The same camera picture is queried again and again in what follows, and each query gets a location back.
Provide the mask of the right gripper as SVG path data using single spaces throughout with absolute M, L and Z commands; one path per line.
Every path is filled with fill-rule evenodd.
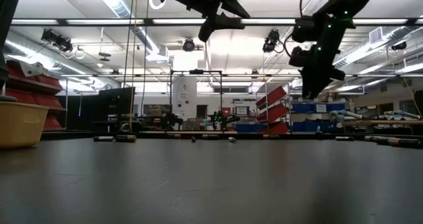
M 331 79 L 345 79 L 345 72 L 333 66 L 343 35 L 344 32 L 324 32 L 314 45 L 313 59 L 303 67 L 302 98 L 317 98 Z

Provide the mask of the blue bins with white label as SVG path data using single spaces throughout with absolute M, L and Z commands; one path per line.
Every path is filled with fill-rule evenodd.
M 291 112 L 297 114 L 306 113 L 329 113 L 337 110 L 344 110 L 344 103 L 295 103 L 291 105 Z

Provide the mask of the long row of blue bins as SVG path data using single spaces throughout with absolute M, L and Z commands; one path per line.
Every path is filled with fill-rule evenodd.
M 336 122 L 316 122 L 316 121 L 304 121 L 294 122 L 292 125 L 292 131 L 294 132 L 317 132 L 320 128 L 321 132 L 330 132 L 336 129 Z

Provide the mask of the slanted red bin rack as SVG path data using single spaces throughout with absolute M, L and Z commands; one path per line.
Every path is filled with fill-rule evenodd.
M 259 130 L 266 136 L 276 136 L 286 134 L 289 129 L 286 122 L 286 116 L 289 109 L 285 105 L 287 92 L 279 86 L 266 93 L 257 103 L 258 114 L 256 121 L 264 127 Z

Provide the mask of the grey material roll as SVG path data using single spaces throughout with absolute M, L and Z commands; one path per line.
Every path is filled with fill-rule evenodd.
M 403 110 L 386 111 L 383 114 L 388 115 L 388 116 L 396 116 L 396 117 L 400 116 L 402 118 L 410 118 L 410 119 L 414 119 L 414 120 L 420 120 L 422 118 L 421 115 L 411 114 L 411 113 L 405 112 Z
M 343 117 L 347 116 L 347 117 L 355 118 L 357 120 L 361 120 L 363 118 L 362 115 L 355 114 L 347 110 L 333 110 L 330 113 L 334 116 L 343 116 Z

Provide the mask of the single blue bin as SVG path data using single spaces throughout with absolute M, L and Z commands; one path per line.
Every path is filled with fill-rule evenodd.
M 264 124 L 235 124 L 234 129 L 238 133 L 257 133 L 265 128 Z

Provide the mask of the white ceiling vent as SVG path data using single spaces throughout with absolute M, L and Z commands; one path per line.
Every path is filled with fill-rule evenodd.
M 376 44 L 383 40 L 383 28 L 378 27 L 369 33 L 369 43 Z

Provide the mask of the wooden workbench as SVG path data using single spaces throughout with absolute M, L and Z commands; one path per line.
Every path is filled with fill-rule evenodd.
M 343 126 L 378 126 L 378 125 L 406 125 L 423 126 L 423 120 L 353 120 L 343 123 Z

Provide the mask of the white round pillar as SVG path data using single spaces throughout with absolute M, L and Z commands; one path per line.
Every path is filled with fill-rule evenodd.
M 184 121 L 196 117 L 197 80 L 195 77 L 181 76 L 173 81 L 173 114 Z

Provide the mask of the black computer monitor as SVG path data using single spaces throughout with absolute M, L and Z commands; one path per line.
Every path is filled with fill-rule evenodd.
M 114 116 L 121 120 L 133 112 L 134 88 L 126 87 L 100 91 L 98 94 L 98 118 L 101 121 Z

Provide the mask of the red bin shelving unit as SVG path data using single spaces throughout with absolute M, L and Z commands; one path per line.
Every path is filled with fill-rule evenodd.
M 15 97 L 17 102 L 42 106 L 48 109 L 44 131 L 64 130 L 58 118 L 65 115 L 66 108 L 56 96 L 62 91 L 59 79 L 44 73 L 39 63 L 7 60 L 8 81 L 0 89 L 0 95 Z

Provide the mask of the yellow plastic bin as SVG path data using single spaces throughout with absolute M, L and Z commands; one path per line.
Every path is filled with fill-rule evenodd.
M 0 102 L 0 149 L 36 145 L 48 111 L 48 108 L 33 104 Z

